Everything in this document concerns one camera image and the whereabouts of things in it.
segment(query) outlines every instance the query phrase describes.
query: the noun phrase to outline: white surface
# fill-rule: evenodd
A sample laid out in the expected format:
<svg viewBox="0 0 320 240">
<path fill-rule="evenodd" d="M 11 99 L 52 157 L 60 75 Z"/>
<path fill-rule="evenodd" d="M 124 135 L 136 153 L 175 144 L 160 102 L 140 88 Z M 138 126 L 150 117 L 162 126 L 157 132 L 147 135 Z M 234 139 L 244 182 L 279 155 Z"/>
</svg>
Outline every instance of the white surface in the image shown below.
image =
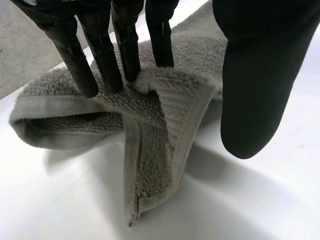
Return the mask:
<svg viewBox="0 0 320 240">
<path fill-rule="evenodd" d="M 204 2 L 182 0 L 171 24 Z M 210 106 L 178 192 L 133 229 L 123 217 L 123 133 L 75 150 L 34 148 L 8 125 L 20 90 L 2 99 L 0 240 L 318 240 L 319 46 L 320 28 L 265 149 L 249 160 L 227 153 Z"/>
</svg>

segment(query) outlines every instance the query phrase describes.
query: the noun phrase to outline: gray floor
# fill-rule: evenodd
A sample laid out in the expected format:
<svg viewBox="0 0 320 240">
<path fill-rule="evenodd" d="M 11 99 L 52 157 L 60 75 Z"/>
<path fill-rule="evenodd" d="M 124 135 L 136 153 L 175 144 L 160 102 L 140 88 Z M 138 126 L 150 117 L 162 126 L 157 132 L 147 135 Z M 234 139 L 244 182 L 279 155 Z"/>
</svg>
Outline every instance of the gray floor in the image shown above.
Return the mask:
<svg viewBox="0 0 320 240">
<path fill-rule="evenodd" d="M 81 27 L 78 38 L 86 48 Z M 51 40 L 34 22 L 11 1 L 0 0 L 0 99 L 61 62 Z"/>
</svg>

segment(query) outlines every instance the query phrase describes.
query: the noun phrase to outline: gray towel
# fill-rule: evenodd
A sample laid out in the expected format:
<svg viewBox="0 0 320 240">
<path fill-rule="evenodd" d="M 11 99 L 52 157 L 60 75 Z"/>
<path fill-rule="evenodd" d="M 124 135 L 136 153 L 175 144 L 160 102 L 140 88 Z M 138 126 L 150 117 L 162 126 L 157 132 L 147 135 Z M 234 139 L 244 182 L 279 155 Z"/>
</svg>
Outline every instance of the gray towel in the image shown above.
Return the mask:
<svg viewBox="0 0 320 240">
<path fill-rule="evenodd" d="M 100 89 L 93 99 L 80 95 L 66 68 L 50 71 L 18 96 L 10 125 L 27 144 L 58 150 L 124 129 L 124 211 L 134 225 L 177 190 L 201 119 L 210 101 L 222 100 L 226 45 L 209 1 L 173 29 L 175 68 L 155 67 L 143 42 L 138 80 L 118 94 L 104 90 L 92 64 Z"/>
</svg>

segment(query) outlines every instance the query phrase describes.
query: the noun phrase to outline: white table surface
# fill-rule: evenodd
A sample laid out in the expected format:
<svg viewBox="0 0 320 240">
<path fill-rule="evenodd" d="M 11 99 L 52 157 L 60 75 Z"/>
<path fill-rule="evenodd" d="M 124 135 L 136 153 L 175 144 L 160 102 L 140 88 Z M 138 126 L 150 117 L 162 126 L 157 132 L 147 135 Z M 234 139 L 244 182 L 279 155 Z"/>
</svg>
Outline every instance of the white table surface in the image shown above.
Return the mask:
<svg viewBox="0 0 320 240">
<path fill-rule="evenodd" d="M 171 25 L 205 1 L 181 0 Z M 137 23 L 140 41 L 149 37 L 144 17 Z M 320 27 L 280 127 L 259 154 L 231 156 L 221 141 L 221 113 L 210 106 L 177 193 L 133 228 L 123 216 L 124 134 L 74 150 L 34 148 L 8 124 L 21 89 L 3 98 L 0 240 L 318 240 L 319 46 Z"/>
</svg>

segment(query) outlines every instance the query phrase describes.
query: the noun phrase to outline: towel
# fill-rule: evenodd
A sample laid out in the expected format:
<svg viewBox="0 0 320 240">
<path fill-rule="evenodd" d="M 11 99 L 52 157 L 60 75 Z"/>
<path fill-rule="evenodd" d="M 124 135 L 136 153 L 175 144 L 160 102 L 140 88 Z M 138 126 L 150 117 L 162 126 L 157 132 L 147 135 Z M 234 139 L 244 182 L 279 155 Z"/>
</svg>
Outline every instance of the towel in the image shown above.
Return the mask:
<svg viewBox="0 0 320 240">
<path fill-rule="evenodd" d="M 212 1 L 172 29 L 175 68 L 155 67 L 150 41 L 139 44 L 141 73 L 120 93 L 108 93 L 95 62 L 95 98 L 81 96 L 66 68 L 28 84 L 9 123 L 27 144 L 72 149 L 125 131 L 124 215 L 129 226 L 177 190 L 195 134 L 211 101 L 222 100 L 227 39 Z M 119 51 L 115 47 L 120 64 Z"/>
</svg>

